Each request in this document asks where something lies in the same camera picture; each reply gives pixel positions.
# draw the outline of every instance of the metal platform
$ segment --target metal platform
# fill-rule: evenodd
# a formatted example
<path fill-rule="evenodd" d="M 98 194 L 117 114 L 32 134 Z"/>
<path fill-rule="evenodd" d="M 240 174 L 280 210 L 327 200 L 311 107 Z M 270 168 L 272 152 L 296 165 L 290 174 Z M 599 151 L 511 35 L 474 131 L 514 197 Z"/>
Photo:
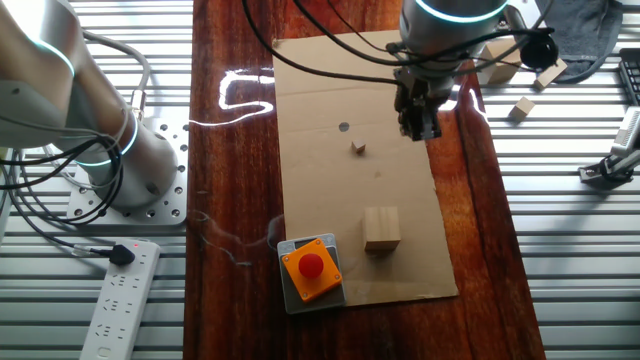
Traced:
<path fill-rule="evenodd" d="M 577 172 L 608 153 L 628 105 L 615 72 L 617 52 L 640 48 L 640 2 L 622 2 L 626 14 L 618 47 L 582 84 L 553 85 L 536 94 L 530 87 L 534 75 L 521 72 L 506 86 L 483 88 L 547 357 L 553 360 L 640 359 L 640 179 L 597 192 L 581 184 Z M 147 116 L 187 119 L 192 2 L 72 4 L 88 29 L 149 56 Z M 97 44 L 90 50 L 128 97 L 141 75 L 135 60 Z M 513 127 L 507 114 L 524 95 L 537 106 Z M 55 178 L 37 188 L 60 214 L 69 201 L 69 192 L 59 190 L 65 184 Z M 150 229 L 137 236 L 157 242 L 164 253 L 134 359 L 181 359 L 185 231 Z M 77 359 L 105 269 L 102 259 L 78 260 L 51 246 L 11 212 L 0 247 L 0 359 Z"/>

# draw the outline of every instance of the mounting plate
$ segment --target mounting plate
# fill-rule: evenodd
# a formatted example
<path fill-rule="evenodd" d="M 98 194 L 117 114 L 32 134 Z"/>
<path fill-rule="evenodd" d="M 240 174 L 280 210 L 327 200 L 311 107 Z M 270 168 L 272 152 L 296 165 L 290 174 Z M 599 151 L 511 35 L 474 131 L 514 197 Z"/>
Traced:
<path fill-rule="evenodd" d="M 340 268 L 340 260 L 338 259 L 338 248 L 336 247 L 336 237 L 333 234 L 324 234 L 319 236 L 312 236 L 303 239 L 287 240 L 278 243 L 278 262 L 280 263 L 280 276 L 282 277 L 282 290 L 284 291 L 284 306 L 287 314 L 299 314 L 309 311 L 323 310 L 332 307 L 345 306 L 347 304 L 347 295 L 344 290 L 344 284 L 340 284 L 325 294 L 322 294 L 317 299 L 305 304 L 300 297 L 296 286 L 289 276 L 289 272 L 282 264 L 282 257 L 294 252 L 296 249 L 308 244 L 315 239 L 322 239 L 324 245 L 327 247 L 333 262 L 336 263 L 338 270 L 342 273 Z"/>
<path fill-rule="evenodd" d="M 173 226 L 182 224 L 187 218 L 189 122 L 187 120 L 149 118 L 144 120 L 144 125 L 152 132 L 163 135 L 169 141 L 178 158 L 178 166 L 184 166 L 184 168 L 180 168 L 184 171 L 176 169 L 177 175 L 170 190 L 158 201 L 126 213 L 109 208 L 105 216 L 86 226 Z M 78 166 L 75 179 L 82 183 L 88 183 L 89 175 Z M 80 211 L 87 213 L 95 208 L 100 201 L 102 199 L 94 191 L 73 186 L 67 217 L 75 217 L 77 216 L 76 212 Z"/>

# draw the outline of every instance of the electrical outlet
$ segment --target electrical outlet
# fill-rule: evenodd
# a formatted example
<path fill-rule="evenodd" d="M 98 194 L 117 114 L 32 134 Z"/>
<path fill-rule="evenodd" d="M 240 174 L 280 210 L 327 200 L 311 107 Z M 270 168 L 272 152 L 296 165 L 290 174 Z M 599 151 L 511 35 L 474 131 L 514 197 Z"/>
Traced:
<path fill-rule="evenodd" d="M 125 266 L 109 264 L 80 360 L 126 360 L 131 357 L 160 247 L 139 240 L 119 240 L 136 256 Z"/>

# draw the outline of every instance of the emergency stop button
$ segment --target emergency stop button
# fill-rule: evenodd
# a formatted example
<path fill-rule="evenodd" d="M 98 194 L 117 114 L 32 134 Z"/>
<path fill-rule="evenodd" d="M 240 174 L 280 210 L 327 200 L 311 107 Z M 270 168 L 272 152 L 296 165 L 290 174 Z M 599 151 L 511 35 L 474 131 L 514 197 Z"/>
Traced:
<path fill-rule="evenodd" d="M 324 262 L 318 254 L 305 254 L 298 263 L 300 274 L 308 279 L 315 279 L 320 276 L 322 269 L 324 269 Z"/>
<path fill-rule="evenodd" d="M 321 239 L 282 256 L 281 261 L 305 303 L 342 284 L 340 270 Z"/>

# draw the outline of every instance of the wooden block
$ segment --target wooden block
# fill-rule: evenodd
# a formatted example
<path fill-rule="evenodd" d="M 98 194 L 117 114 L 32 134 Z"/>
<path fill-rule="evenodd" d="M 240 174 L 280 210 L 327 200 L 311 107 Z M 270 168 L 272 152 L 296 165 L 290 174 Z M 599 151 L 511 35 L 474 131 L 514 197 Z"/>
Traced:
<path fill-rule="evenodd" d="M 542 91 L 551 84 L 551 82 L 558 78 L 558 76 L 562 75 L 562 73 L 567 70 L 567 64 L 562 61 L 562 59 L 558 59 L 556 62 L 556 66 L 551 66 L 547 70 L 545 70 L 536 81 L 533 83 L 533 86 Z"/>
<path fill-rule="evenodd" d="M 518 101 L 516 106 L 513 107 L 513 110 L 511 110 L 511 112 L 509 113 L 509 117 L 514 118 L 518 121 L 523 121 L 527 118 L 527 116 L 529 116 L 529 113 L 535 106 L 536 104 L 534 104 L 533 101 L 527 99 L 526 97 L 523 97 L 522 99 L 520 99 L 520 101 Z"/>
<path fill-rule="evenodd" d="M 366 146 L 367 144 L 362 139 L 357 139 L 351 142 L 351 149 L 355 151 L 356 154 L 362 154 Z"/>
<path fill-rule="evenodd" d="M 365 250 L 395 250 L 400 243 L 398 208 L 364 209 L 362 236 Z"/>
<path fill-rule="evenodd" d="M 513 37 L 492 41 L 484 47 L 480 57 L 485 60 L 493 60 L 515 44 L 516 41 Z M 502 61 L 520 66 L 522 64 L 520 51 L 514 51 Z M 498 63 L 482 70 L 478 74 L 478 80 L 483 84 L 502 84 L 511 80 L 517 72 L 518 68 L 515 66 Z"/>

